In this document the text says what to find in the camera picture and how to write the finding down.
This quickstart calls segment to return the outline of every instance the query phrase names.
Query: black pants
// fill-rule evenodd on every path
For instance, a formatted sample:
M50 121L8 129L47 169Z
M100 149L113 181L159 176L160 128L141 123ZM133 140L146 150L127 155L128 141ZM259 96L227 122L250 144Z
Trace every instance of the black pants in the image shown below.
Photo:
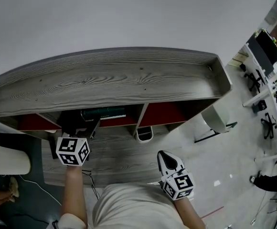
M255 178L254 185L269 192L277 192L277 176L260 176Z

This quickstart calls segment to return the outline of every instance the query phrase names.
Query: wooden shelf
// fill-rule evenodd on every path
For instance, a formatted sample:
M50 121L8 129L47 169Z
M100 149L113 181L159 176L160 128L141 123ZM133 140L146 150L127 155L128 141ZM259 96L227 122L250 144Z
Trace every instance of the wooden shelf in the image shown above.
M61 130L61 127L43 119L37 114L26 114L19 117L19 131Z
M99 127L111 127L111 126L121 126L121 125L136 125L138 122L131 116L126 117L101 120Z
M126 116L114 119L101 120L99 127L113 127L123 125L136 125L138 123L135 115L135 105L126 107ZM90 122L85 122L78 113L74 111L69 112L69 118L74 128L87 128ZM59 125L55 125L37 114L26 114L18 116L19 124L18 130L20 131L40 131L40 130L61 130Z
M140 127L187 121L176 102L149 104Z
M44 68L36 62L1 76L0 117L220 98L231 90L220 61L211 53L123 48L86 56L86 63L80 57L76 62L67 56L63 63L47 59Z

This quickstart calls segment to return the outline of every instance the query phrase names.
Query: forearm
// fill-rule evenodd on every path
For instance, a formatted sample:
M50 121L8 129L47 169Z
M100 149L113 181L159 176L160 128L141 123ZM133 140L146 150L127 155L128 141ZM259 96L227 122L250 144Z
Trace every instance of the forearm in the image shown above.
M77 216L87 225L81 167L67 168L62 215L67 213Z
M176 200L174 205L185 226L190 229L205 229L204 222L198 216L188 198Z

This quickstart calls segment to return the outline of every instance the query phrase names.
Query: table leg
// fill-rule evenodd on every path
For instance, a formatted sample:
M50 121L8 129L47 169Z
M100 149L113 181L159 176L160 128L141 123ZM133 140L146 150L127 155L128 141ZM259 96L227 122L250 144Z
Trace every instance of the table leg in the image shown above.
M258 102L259 100L264 99L269 94L270 94L269 90L267 88L265 88L258 95L256 95L253 98L249 99L247 102L244 102L243 107L251 107L254 103Z
M267 156L267 157L263 157L263 158L255 158L254 161L255 162L263 162L263 161L267 161L267 160L271 160L271 159L277 159L277 155L272 155L272 156Z

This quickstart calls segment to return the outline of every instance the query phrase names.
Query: white shirt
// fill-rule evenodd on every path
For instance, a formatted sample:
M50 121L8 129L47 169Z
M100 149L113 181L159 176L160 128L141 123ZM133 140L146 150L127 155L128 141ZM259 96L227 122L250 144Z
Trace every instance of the white shirt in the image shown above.
M95 229L187 229L161 188L147 184L107 186L93 209L92 220ZM76 216L65 214L58 228L86 227Z

